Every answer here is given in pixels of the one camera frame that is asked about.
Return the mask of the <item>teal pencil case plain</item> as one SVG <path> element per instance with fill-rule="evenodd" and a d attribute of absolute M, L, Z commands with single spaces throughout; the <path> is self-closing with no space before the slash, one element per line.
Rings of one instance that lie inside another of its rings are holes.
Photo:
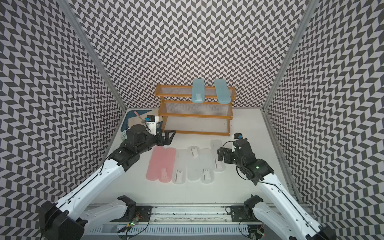
<path fill-rule="evenodd" d="M 215 80 L 215 90 L 217 95 L 217 100 L 220 104 L 230 104 L 231 93 L 227 86 L 226 80 L 224 79 L 216 79 Z"/>

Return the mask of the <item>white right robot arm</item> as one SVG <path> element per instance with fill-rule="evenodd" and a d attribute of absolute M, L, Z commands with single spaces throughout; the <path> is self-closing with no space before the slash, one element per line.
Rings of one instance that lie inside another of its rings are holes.
<path fill-rule="evenodd" d="M 259 187 L 279 210 L 277 214 L 259 196 L 244 202 L 244 212 L 250 220 L 259 220 L 283 240 L 335 240 L 336 231 L 316 221 L 283 186 L 272 167 L 256 158 L 246 138 L 232 141 L 232 148 L 220 147 L 218 160 L 235 165 Z"/>

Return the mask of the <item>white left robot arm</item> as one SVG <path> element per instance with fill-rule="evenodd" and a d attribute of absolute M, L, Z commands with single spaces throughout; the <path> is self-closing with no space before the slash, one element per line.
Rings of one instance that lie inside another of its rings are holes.
<path fill-rule="evenodd" d="M 136 203 L 125 195 L 90 212 L 86 208 L 109 184 L 126 173 L 141 154 L 155 146 L 169 146 L 175 134 L 176 131 L 148 131 L 143 125 L 128 129 L 119 148 L 89 178 L 55 203 L 47 201 L 39 207 L 41 236 L 48 240 L 80 240 L 96 227 L 133 215 Z"/>

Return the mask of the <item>frosted white pencil case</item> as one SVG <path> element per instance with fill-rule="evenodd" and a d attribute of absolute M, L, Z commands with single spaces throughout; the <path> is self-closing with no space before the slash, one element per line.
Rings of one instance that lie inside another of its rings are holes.
<path fill-rule="evenodd" d="M 221 140 L 211 140 L 211 154 L 214 159 L 214 171 L 217 173 L 224 172 L 226 166 L 223 161 L 219 161 L 219 150 L 223 146 Z"/>

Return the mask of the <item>teal pencil case labelled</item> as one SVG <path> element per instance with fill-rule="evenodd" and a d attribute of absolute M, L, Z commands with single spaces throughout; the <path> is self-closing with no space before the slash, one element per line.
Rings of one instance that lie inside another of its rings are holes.
<path fill-rule="evenodd" d="M 192 102 L 202 104 L 205 101 L 205 81 L 194 79 L 192 85 Z"/>

